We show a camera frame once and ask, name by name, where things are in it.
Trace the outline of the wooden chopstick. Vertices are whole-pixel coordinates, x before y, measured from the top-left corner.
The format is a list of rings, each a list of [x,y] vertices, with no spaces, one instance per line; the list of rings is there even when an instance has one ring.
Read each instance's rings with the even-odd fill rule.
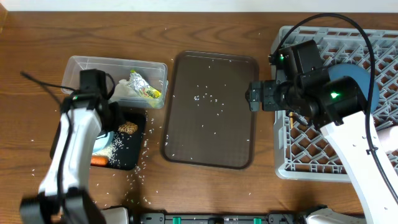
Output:
[[[290,129],[293,129],[293,127],[294,127],[293,112],[289,113],[289,121],[290,121]]]

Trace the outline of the dark blue plate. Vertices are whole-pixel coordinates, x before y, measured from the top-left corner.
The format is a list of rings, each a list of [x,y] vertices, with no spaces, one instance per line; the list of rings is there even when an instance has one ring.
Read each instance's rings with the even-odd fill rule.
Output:
[[[364,68],[357,65],[341,63],[328,68],[330,80],[336,80],[341,77],[351,77],[359,85],[364,96],[368,98],[369,84],[371,75]],[[373,96],[371,101],[371,114],[373,114],[379,103],[380,90],[376,82],[374,82]]]

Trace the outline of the green yellow snack wrapper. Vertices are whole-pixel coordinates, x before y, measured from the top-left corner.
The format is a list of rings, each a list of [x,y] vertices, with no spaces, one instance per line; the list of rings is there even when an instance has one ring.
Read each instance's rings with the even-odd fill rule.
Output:
[[[127,85],[143,98],[158,99],[162,95],[159,90],[150,86],[149,83],[135,70],[130,71]]]

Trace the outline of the brown food scrap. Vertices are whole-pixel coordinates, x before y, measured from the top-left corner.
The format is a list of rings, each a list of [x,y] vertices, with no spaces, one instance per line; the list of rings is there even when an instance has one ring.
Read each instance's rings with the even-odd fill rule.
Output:
[[[138,125],[130,121],[126,121],[124,124],[120,125],[118,131],[120,133],[127,133],[129,135],[134,134],[138,130]]]

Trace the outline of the white napkin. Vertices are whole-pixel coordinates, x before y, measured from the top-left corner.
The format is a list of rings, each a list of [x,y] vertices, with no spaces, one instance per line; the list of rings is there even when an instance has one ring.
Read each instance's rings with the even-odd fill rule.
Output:
[[[138,97],[138,94],[129,86],[126,79],[122,79],[116,85],[111,99],[115,100],[117,97]]]

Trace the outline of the light blue rice bowl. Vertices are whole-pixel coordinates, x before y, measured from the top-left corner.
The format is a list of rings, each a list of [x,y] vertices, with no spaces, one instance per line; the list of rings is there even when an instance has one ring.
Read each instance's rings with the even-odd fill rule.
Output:
[[[108,147],[112,143],[113,137],[114,137],[113,131],[98,136],[94,144],[93,153],[97,153],[100,150]]]

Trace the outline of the orange carrot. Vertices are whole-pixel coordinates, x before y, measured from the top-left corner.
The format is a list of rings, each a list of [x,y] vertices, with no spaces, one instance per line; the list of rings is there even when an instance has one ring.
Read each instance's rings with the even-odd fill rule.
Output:
[[[98,167],[105,167],[108,164],[108,158],[105,156],[92,156],[91,165]]]

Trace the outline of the pink white cup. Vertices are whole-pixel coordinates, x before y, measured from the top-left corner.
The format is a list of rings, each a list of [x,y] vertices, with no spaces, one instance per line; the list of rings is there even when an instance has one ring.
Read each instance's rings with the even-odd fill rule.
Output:
[[[391,126],[389,128],[377,131],[377,136],[386,154],[390,154],[397,150],[398,144],[398,127]]]

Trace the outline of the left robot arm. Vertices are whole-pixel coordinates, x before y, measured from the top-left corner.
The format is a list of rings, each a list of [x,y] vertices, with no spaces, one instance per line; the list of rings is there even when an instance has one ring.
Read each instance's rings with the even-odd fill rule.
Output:
[[[117,103],[110,103],[113,90],[106,85],[109,74],[82,70],[80,86],[60,102],[50,168],[34,197],[21,200],[23,223],[129,223],[128,210],[113,207],[100,210],[88,193],[91,157],[98,136],[115,131],[125,120]]]

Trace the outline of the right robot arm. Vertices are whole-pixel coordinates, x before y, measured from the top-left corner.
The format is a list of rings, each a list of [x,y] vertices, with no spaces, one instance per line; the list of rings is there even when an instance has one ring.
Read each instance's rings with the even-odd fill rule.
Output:
[[[384,152],[351,72],[331,78],[313,40],[270,56],[275,79],[249,84],[251,111],[291,110],[312,120],[332,146],[358,195],[367,223],[397,222],[397,173]]]

